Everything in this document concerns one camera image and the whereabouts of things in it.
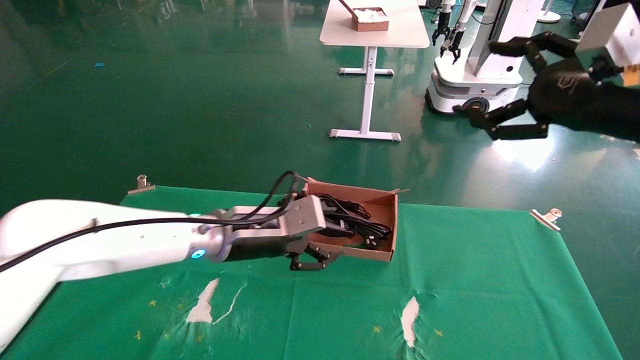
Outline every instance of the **small box on table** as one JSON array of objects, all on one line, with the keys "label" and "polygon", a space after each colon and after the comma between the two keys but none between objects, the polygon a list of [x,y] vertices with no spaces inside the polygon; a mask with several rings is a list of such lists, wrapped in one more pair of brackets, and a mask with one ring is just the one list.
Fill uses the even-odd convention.
[{"label": "small box on table", "polygon": [[322,183],[315,179],[308,178],[305,191],[309,195],[328,194],[336,199],[357,202],[362,205],[370,214],[370,221],[389,226],[393,233],[386,240],[382,241],[376,250],[363,249],[364,239],[355,234],[351,238],[331,238],[319,233],[309,235],[309,242],[320,246],[322,249],[341,253],[346,256],[356,258],[373,259],[379,261],[391,261],[396,250],[396,232],[398,220],[398,190],[390,192],[355,186],[346,186],[330,183]]},{"label": "small box on table", "polygon": [[[351,14],[351,27],[355,31],[387,31],[389,30],[389,20],[387,14],[380,7],[371,8],[351,8],[344,0],[339,0],[344,7],[349,10]],[[372,18],[369,20],[358,16],[362,15],[367,10],[372,14]]]}]

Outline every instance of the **table leg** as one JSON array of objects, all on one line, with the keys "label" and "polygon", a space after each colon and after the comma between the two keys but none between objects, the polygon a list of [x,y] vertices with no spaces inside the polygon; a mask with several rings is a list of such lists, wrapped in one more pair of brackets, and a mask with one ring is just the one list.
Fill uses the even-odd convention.
[{"label": "table leg", "polygon": [[360,130],[341,130],[332,129],[329,134],[334,138],[362,138],[362,139],[378,139],[400,141],[399,133],[382,133],[379,131],[369,131],[371,124],[371,108],[373,107],[373,88],[376,84],[374,78],[376,75],[376,58],[378,57],[378,48],[371,46],[367,49],[367,62],[365,63],[365,86],[364,86],[364,103],[362,105],[362,123]]},{"label": "table leg", "polygon": [[[359,69],[357,67],[341,67],[338,70],[338,74],[359,74],[364,75],[367,73],[367,57],[369,53],[369,47],[364,48],[364,61],[362,62],[362,68]],[[393,69],[376,69],[376,75],[389,75],[393,76],[395,73]]]}]

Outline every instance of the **metal clip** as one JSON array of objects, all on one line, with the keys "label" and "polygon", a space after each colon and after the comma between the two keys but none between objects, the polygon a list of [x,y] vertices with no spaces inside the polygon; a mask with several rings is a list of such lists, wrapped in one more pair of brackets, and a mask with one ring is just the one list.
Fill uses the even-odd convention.
[{"label": "metal clip", "polygon": [[156,188],[155,185],[147,181],[147,176],[145,174],[138,176],[136,180],[138,182],[138,187],[133,190],[129,190],[127,192],[129,195],[134,193],[147,192],[149,190],[154,190]]},{"label": "metal clip", "polygon": [[530,214],[549,229],[560,231],[560,227],[555,224],[556,220],[562,217],[562,211],[560,211],[560,209],[553,208],[546,215],[542,215],[538,213],[538,210],[533,209]]}]

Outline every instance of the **cable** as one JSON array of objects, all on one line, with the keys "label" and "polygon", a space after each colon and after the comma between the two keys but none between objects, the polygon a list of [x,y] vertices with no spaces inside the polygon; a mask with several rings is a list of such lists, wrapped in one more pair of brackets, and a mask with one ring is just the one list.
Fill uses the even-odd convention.
[{"label": "cable", "polygon": [[289,189],[289,193],[291,194],[291,193],[295,192],[297,187],[298,187],[298,175],[295,172],[291,171],[291,170],[286,171],[284,174],[280,175],[280,177],[276,180],[275,184],[273,184],[273,186],[271,187],[271,191],[269,192],[269,195],[267,195],[267,197],[264,198],[264,200],[260,203],[260,205],[258,205],[249,214],[241,217],[240,220],[250,219],[252,216],[257,214],[260,210],[262,210],[267,205],[267,203],[271,200],[271,198],[276,193],[276,191],[278,191],[278,188],[280,187],[280,184],[282,184],[282,181],[287,176],[293,176],[293,183],[291,184],[291,187]]},{"label": "cable", "polygon": [[472,17],[472,18],[474,18],[474,20],[475,20],[477,23],[479,23],[480,25],[492,25],[492,24],[495,24],[498,20],[500,20],[500,19],[502,18],[502,16],[504,15],[504,10],[505,10],[506,8],[507,8],[506,6],[505,6],[505,7],[503,7],[503,8],[502,8],[502,11],[500,12],[500,16],[498,16],[497,18],[495,18],[495,19],[494,19],[493,21],[491,21],[491,22],[482,22],[482,21],[478,20],[478,19],[476,18],[476,16],[474,15],[474,13],[473,13],[473,12],[471,12],[471,17]]},{"label": "cable", "polygon": [[326,218],[345,222],[349,229],[362,236],[367,244],[372,244],[377,248],[380,243],[376,240],[386,240],[393,233],[389,226],[370,221],[371,214],[357,202],[339,200],[325,193],[314,195],[319,197],[320,201],[328,207],[335,207],[335,211],[324,212]]},{"label": "cable", "polygon": [[298,175],[293,171],[287,171],[284,174],[282,174],[274,184],[269,195],[267,195],[265,200],[262,201],[261,206],[264,207],[264,204],[266,204],[269,201],[269,199],[272,198],[272,196],[275,193],[275,190],[277,190],[282,180],[285,177],[291,176],[291,175],[294,176],[294,181],[293,181],[293,184],[291,185],[289,193],[286,196],[286,201],[276,211],[266,215],[265,217],[261,217],[254,220],[245,219],[245,217],[239,220],[221,220],[221,219],[210,219],[210,218],[150,218],[150,219],[128,220],[128,221],[121,221],[121,222],[113,222],[110,224],[96,225],[92,227],[87,227],[82,230],[74,231],[73,233],[70,233],[67,235],[60,236],[57,239],[53,239],[25,253],[22,253],[21,255],[18,255],[17,257],[3,264],[0,264],[0,272],[4,272],[5,270],[8,270],[18,265],[19,263],[27,259],[30,259],[33,256],[36,256],[37,254],[51,247],[59,245],[65,241],[69,241],[71,239],[75,239],[83,235],[97,233],[103,230],[116,229],[117,227],[147,225],[147,224],[166,224],[166,223],[192,223],[192,224],[211,224],[211,225],[254,225],[254,224],[262,224],[264,222],[271,221],[271,220],[277,219],[278,217],[280,217],[280,215],[286,213],[291,208],[291,205],[293,204],[292,200],[294,197],[294,193],[298,185],[298,178],[299,178]]}]

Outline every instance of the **green tablecloth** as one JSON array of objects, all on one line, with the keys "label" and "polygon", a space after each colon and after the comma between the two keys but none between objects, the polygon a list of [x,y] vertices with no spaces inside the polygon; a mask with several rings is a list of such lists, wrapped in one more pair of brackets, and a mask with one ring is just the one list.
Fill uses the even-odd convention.
[{"label": "green tablecloth", "polygon": [[[206,213],[262,197],[159,186],[122,204]],[[391,263],[290,272],[285,258],[201,258],[66,282],[3,359],[621,358],[562,238],[530,214],[400,204],[397,231]],[[212,318],[228,315],[187,323],[216,278]]]}]

